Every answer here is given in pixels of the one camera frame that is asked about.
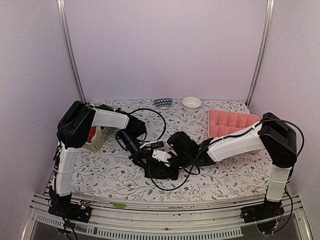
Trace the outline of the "black striped underwear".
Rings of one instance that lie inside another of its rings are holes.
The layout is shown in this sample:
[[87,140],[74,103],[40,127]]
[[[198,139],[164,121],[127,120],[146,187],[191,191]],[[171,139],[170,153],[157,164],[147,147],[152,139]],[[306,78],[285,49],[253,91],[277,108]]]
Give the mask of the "black striped underwear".
[[148,162],[144,169],[144,177],[154,180],[177,180],[179,178],[179,170],[176,168],[168,167],[160,162]]

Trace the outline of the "red cloth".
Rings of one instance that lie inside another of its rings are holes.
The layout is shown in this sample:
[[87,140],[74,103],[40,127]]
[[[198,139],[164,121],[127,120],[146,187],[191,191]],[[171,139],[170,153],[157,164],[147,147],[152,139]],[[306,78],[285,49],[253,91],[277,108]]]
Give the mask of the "red cloth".
[[98,132],[97,127],[92,126],[87,137],[87,142],[92,143],[96,139]]

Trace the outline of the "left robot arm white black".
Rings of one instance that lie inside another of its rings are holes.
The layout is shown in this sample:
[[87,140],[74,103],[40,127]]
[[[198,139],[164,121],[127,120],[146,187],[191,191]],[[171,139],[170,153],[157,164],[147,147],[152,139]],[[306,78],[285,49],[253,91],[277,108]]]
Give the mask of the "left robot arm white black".
[[51,184],[50,197],[55,202],[55,209],[63,217],[70,217],[75,211],[71,203],[74,165],[92,127],[123,130],[136,138],[147,133],[146,124],[131,112],[75,101],[58,123],[56,133],[58,146],[53,159],[54,180]]

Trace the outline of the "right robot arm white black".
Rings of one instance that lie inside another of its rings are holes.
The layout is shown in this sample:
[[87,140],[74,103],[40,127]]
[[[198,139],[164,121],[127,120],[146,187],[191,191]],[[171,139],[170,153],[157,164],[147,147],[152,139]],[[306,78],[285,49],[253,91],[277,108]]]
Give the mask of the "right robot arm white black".
[[302,147],[297,147],[297,134],[302,130],[294,123],[267,112],[262,119],[243,130],[196,143],[185,132],[170,136],[167,144],[176,153],[173,164],[181,168],[212,166],[228,158],[250,152],[266,151],[272,160],[265,202],[259,206],[262,218],[278,210],[278,203]]

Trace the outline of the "floral patterned table mat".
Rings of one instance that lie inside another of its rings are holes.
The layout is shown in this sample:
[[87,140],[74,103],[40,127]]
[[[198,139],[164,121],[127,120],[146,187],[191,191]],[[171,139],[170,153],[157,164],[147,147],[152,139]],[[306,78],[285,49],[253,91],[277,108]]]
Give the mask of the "floral patterned table mat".
[[[147,141],[166,141],[183,131],[197,143],[208,136],[209,110],[247,114],[242,101],[203,100],[197,112],[188,112],[175,99],[168,109],[158,109],[151,99],[106,100],[145,122]],[[147,202],[196,202],[244,198],[265,194],[270,180],[272,160],[264,150],[227,158],[211,166],[181,171],[178,180],[150,180],[144,170],[132,163],[111,135],[101,149],[93,153],[81,149],[73,170],[74,194],[109,199]]]

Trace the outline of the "beige perforated plastic basket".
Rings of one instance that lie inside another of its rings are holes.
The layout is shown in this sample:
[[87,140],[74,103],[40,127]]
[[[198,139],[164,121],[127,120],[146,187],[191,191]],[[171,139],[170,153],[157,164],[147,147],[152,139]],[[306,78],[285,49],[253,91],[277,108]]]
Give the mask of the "beige perforated plastic basket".
[[90,127],[97,127],[98,133],[92,143],[88,143],[86,140],[82,147],[96,153],[115,129],[124,129],[127,126],[128,118],[125,114],[120,113],[119,109],[105,104],[86,104],[85,107],[89,110],[94,110]]

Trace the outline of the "pink divided organizer tray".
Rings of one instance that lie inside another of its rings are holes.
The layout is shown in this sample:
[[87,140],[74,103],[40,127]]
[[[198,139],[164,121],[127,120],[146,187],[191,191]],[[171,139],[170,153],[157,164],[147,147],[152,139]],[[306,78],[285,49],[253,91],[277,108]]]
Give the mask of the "pink divided organizer tray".
[[222,110],[208,112],[208,137],[226,139],[219,141],[213,152],[239,155],[264,150],[258,135],[260,118],[254,114],[236,113]]

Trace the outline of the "green tape piece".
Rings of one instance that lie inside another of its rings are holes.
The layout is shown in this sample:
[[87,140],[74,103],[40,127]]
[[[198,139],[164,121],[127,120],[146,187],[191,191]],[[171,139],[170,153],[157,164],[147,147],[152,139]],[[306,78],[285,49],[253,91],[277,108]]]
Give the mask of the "green tape piece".
[[126,207],[126,204],[124,203],[119,203],[119,202],[112,202],[113,207],[116,209],[123,210]]

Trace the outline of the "small white bowl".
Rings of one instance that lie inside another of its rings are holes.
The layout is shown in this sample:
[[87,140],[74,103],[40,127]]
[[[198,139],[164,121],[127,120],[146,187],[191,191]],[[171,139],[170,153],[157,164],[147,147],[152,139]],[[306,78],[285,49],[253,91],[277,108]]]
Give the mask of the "small white bowl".
[[193,96],[188,96],[182,99],[182,106],[187,112],[197,112],[202,105],[202,101]]

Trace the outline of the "blue white zigzag bowl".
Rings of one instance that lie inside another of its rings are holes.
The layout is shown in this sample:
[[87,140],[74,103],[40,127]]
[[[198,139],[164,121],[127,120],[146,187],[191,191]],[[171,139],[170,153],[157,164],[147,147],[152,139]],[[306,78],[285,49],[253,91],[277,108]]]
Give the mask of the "blue white zigzag bowl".
[[153,105],[159,109],[167,109],[170,108],[173,104],[172,98],[159,98],[153,101]]

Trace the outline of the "front aluminium rail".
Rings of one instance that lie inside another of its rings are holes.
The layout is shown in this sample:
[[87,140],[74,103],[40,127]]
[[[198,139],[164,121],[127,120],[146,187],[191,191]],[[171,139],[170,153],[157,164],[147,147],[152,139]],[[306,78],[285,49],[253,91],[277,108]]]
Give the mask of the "front aluminium rail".
[[[265,234],[272,219],[245,223],[241,209],[260,204],[260,195],[188,202],[134,201],[74,194],[72,202],[87,200],[92,207],[88,223],[75,222],[69,234],[63,220],[48,213],[49,195],[34,194],[27,211],[22,239],[66,240],[313,240],[300,197],[283,197],[284,216],[277,231]],[[124,209],[112,203],[126,204]]]

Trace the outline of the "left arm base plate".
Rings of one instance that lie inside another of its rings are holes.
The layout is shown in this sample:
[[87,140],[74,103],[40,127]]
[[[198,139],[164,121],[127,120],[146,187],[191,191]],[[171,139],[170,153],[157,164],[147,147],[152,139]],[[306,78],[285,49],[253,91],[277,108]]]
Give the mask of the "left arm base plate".
[[71,202],[58,202],[51,201],[48,213],[61,218],[68,218],[69,220],[78,221],[82,223],[88,223],[92,208],[87,206],[82,208],[80,205]]

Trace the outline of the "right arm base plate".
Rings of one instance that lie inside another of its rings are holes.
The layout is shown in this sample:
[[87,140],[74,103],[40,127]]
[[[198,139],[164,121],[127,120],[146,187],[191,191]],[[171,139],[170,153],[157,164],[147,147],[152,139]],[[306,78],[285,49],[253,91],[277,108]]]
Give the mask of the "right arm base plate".
[[262,221],[269,218],[275,218],[285,213],[281,204],[269,205],[269,204],[257,204],[252,206],[246,206],[241,209],[240,217],[245,223],[252,223],[256,221]]

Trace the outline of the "right aluminium frame post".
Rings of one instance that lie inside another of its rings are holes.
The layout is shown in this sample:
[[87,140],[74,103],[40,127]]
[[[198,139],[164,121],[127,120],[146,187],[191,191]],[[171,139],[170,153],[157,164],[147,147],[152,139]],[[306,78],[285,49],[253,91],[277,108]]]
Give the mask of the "right aluminium frame post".
[[272,27],[274,6],[275,6],[274,0],[266,1],[266,10],[265,10],[265,17],[264,17],[264,23],[262,28],[262,36],[261,36],[259,51],[258,51],[257,60],[254,67],[248,95],[245,101],[245,105],[247,106],[248,109],[251,107],[253,103],[254,95],[255,95],[259,78],[260,78],[260,73],[263,67],[264,57],[265,57],[269,35]]

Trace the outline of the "aluminium frame post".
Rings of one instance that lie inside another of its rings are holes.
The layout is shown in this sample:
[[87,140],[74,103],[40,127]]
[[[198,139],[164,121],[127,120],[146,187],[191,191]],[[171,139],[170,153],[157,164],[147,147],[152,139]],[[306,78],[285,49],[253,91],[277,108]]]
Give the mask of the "aluminium frame post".
[[58,10],[62,36],[63,36],[75,88],[80,100],[85,103],[87,100],[86,100],[85,92],[81,83],[81,79],[80,79],[80,75],[79,75],[79,71],[76,63],[76,58],[75,58],[75,54],[72,46],[72,40],[71,40],[70,30],[68,26],[65,0],[57,0],[56,3],[57,3],[57,10]]
[[266,10],[265,10],[265,17],[264,17],[264,23],[262,28],[262,36],[261,36],[259,51],[258,51],[257,60],[254,67],[248,95],[245,101],[245,105],[247,106],[248,109],[251,107],[253,103],[254,95],[255,95],[259,78],[260,78],[260,73],[263,67],[264,57],[265,57],[269,35],[272,27],[274,6],[275,6],[274,0],[266,1]]

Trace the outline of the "left aluminium frame post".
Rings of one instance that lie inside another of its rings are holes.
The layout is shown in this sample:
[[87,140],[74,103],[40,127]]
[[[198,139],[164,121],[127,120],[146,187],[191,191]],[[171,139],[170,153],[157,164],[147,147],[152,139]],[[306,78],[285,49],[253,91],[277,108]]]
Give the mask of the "left aluminium frame post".
[[57,3],[57,10],[58,10],[62,36],[63,36],[75,88],[80,100],[85,103],[87,100],[86,100],[85,92],[81,83],[81,79],[80,79],[80,75],[79,75],[79,71],[76,63],[76,58],[75,58],[75,54],[72,46],[72,40],[71,40],[70,30],[68,26],[65,0],[57,0],[56,3]]

